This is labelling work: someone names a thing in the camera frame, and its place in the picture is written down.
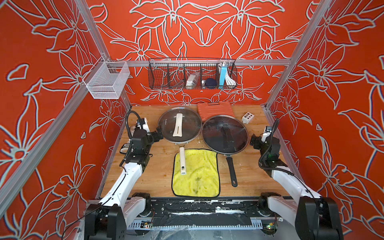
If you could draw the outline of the glass lid with white handle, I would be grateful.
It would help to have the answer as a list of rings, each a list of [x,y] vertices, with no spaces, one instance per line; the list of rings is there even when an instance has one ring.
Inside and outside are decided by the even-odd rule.
[[[175,144],[185,144],[200,134],[203,121],[196,111],[186,107],[175,107],[161,115],[158,126],[166,140]]]

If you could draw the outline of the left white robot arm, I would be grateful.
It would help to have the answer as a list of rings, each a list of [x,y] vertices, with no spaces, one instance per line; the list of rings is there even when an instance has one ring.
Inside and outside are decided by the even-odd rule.
[[[151,212],[150,194],[137,193],[130,197],[130,193],[149,163],[152,145],[162,140],[163,135],[160,128],[147,131],[144,119],[132,110],[125,116],[127,130],[131,114],[137,117],[138,126],[134,132],[128,131],[130,143],[120,163],[122,173],[98,204],[88,206],[84,215],[85,240],[123,240],[135,218]]]

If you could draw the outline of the yellow microfiber cloth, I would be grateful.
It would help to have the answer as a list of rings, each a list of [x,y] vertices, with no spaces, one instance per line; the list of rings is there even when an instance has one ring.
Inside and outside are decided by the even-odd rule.
[[[207,149],[187,149],[186,174],[181,174],[180,154],[174,157],[172,192],[177,197],[216,198],[220,195],[218,154]]]

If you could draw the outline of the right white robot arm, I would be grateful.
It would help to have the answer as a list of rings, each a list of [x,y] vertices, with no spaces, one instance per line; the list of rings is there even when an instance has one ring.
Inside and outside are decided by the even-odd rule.
[[[290,223],[301,240],[342,240],[343,230],[337,203],[308,187],[279,158],[280,141],[274,136],[280,121],[275,120],[260,135],[252,135],[250,145],[259,150],[259,167],[289,193],[292,202],[274,193],[263,193],[258,210],[275,213]]]

